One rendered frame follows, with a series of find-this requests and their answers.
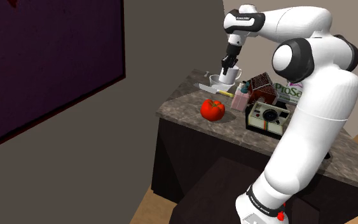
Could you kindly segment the white mug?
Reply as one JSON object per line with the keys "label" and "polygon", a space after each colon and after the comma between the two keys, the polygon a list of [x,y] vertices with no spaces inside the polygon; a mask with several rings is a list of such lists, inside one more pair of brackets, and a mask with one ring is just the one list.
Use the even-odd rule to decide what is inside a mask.
{"label": "white mug", "polygon": [[229,67],[227,70],[222,69],[219,75],[219,81],[227,85],[234,84],[242,75],[242,70],[238,66]]}

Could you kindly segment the clear glass bowl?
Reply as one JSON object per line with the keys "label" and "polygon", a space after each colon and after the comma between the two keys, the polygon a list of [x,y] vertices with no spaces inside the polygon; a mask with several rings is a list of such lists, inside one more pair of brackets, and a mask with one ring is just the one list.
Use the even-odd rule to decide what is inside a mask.
{"label": "clear glass bowl", "polygon": [[218,74],[212,74],[209,76],[209,82],[211,87],[216,87],[220,89],[230,89],[232,86],[234,86],[234,83],[232,84],[226,84],[221,81],[219,81],[219,75]]}

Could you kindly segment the pink soap dispenser bottle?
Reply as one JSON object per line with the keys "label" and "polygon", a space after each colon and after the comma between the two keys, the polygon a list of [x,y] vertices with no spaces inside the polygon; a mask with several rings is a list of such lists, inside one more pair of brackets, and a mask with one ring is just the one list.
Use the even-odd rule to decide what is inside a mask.
{"label": "pink soap dispenser bottle", "polygon": [[239,83],[235,91],[234,98],[231,102],[231,109],[240,112],[245,111],[249,100],[249,93],[248,93],[249,85],[250,84],[248,81],[242,81],[241,83]]}

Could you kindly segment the red tomato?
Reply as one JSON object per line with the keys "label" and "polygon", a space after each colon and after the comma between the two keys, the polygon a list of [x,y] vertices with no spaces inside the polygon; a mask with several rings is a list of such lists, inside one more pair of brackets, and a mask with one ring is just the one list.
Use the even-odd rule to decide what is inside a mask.
{"label": "red tomato", "polygon": [[220,119],[225,114],[225,106],[220,101],[213,101],[211,99],[207,99],[203,102],[200,114],[208,121],[215,122]]}

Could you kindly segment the white printed bag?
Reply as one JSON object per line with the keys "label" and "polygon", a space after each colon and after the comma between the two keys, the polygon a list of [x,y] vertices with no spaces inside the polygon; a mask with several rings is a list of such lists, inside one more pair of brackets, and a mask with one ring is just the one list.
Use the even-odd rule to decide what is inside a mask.
{"label": "white printed bag", "polygon": [[297,105],[303,93],[302,82],[299,83],[288,82],[286,85],[275,83],[274,87],[279,95],[278,101],[286,104]]}

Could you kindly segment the dark kitchen counter cabinet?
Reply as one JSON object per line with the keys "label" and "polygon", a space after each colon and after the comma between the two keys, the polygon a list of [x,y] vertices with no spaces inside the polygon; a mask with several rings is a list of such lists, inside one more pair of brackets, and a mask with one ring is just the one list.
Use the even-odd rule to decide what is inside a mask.
{"label": "dark kitchen counter cabinet", "polygon": [[[227,109],[210,122],[200,114],[211,94],[196,88],[208,82],[194,70],[160,106],[152,190],[179,202],[220,157],[259,171],[279,139],[246,127],[244,114]],[[342,130],[310,184],[299,198],[319,211],[317,224],[345,224],[358,216],[358,144]]]}

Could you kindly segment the dark robot stand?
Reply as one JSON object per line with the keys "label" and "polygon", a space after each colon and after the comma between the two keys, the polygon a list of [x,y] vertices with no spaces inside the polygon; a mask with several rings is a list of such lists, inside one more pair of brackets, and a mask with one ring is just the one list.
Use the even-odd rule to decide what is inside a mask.
{"label": "dark robot stand", "polygon": [[[259,176],[219,158],[172,211],[169,224],[240,224],[236,198]],[[317,174],[286,204],[290,224],[345,224],[358,216],[358,187]]]}

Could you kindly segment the dark purple wall picture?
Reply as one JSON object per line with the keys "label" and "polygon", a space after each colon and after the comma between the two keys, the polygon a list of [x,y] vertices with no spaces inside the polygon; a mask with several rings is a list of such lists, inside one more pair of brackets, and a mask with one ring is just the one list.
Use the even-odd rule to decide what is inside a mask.
{"label": "dark purple wall picture", "polygon": [[124,77],[123,0],[0,0],[0,144]]}

